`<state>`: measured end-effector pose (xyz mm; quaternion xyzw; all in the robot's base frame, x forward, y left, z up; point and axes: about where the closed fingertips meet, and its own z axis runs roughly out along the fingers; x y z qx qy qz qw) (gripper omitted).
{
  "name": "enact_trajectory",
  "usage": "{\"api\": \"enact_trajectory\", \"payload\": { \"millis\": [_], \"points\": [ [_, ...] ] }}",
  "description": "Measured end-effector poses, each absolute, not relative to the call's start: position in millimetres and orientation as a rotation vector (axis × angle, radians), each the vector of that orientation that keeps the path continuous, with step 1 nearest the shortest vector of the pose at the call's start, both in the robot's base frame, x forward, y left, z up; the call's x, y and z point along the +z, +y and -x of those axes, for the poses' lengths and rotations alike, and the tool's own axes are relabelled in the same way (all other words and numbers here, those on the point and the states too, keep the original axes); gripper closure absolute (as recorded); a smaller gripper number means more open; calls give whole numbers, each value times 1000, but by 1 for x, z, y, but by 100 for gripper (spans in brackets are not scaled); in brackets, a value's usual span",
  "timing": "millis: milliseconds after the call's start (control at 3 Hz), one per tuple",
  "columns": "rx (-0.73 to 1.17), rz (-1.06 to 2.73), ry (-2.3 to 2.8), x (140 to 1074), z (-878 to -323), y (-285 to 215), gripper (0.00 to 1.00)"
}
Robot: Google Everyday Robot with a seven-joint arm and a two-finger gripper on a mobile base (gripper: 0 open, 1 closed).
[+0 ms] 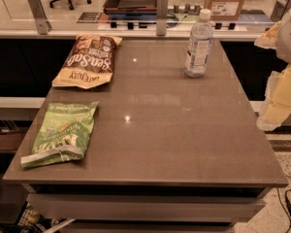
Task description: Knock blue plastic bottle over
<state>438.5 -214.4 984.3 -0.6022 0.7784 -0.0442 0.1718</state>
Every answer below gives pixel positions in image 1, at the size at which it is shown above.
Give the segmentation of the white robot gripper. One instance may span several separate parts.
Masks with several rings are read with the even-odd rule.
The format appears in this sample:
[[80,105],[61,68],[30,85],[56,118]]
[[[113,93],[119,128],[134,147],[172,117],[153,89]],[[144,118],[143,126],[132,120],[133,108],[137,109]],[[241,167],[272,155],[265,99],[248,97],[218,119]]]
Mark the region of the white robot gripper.
[[[276,56],[291,63],[291,8],[267,32],[255,40],[254,46],[276,49]],[[272,71],[265,90],[256,124],[260,130],[273,131],[291,115],[291,64],[281,71]]]

